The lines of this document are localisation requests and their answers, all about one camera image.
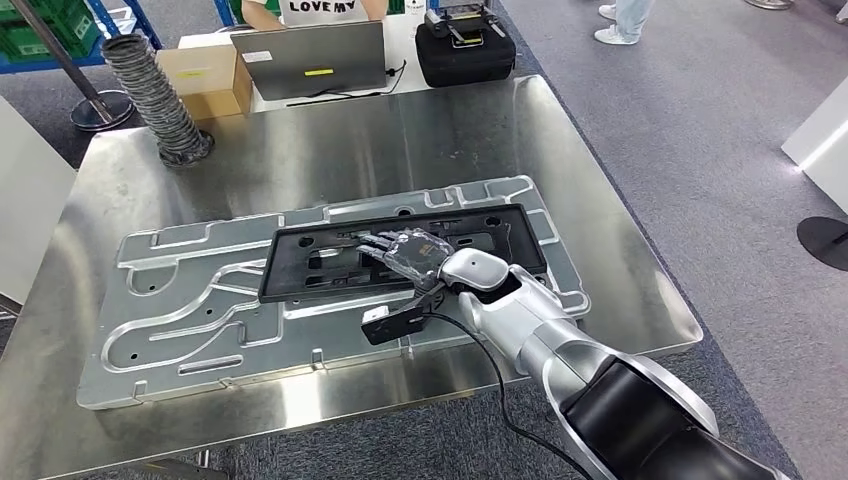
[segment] black plastic tray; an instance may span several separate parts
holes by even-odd
[[[420,228],[454,248],[474,247],[518,264],[531,274],[547,272],[545,256],[520,204],[423,215],[281,229],[274,234],[259,301],[273,303],[338,295],[385,293],[412,283],[356,251],[358,237]]]

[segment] jeans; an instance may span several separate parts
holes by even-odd
[[[654,0],[616,0],[615,23],[618,33],[627,41],[639,40],[642,36],[642,26],[648,20],[648,14]]]

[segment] laptop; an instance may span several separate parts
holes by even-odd
[[[379,21],[233,35],[265,100],[386,87]]]

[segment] aluminum fixture plate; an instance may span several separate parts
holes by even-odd
[[[280,214],[134,233],[121,243],[83,369],[77,402],[108,409],[343,368],[470,340],[431,322],[419,334],[371,345],[359,329],[374,305],[412,291],[260,304],[257,289],[281,227],[521,203],[568,313],[590,308],[539,191],[526,176],[324,205]],[[448,298],[440,311],[459,318]]]

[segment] person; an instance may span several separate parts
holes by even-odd
[[[244,20],[257,30],[382,20],[389,9],[389,0],[280,0],[282,18],[278,19],[265,8],[267,2],[268,0],[242,1]]]
[[[601,5],[598,13],[615,24],[595,32],[595,39],[609,45],[633,45],[642,36],[653,6],[654,0],[616,0],[612,5]]]

